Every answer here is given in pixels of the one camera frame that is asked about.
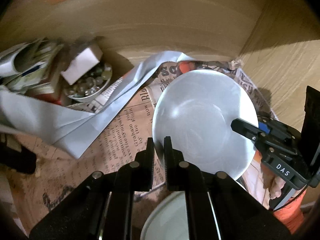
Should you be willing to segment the person's right hand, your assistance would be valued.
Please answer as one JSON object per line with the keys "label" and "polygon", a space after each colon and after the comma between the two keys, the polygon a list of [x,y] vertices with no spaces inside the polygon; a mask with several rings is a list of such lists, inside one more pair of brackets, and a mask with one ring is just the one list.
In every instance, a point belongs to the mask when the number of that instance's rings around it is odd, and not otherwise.
{"label": "person's right hand", "polygon": [[279,198],[281,196],[281,190],[282,188],[285,186],[285,181],[283,179],[281,179],[280,177],[275,177],[269,193],[270,193],[270,199],[276,199]]}

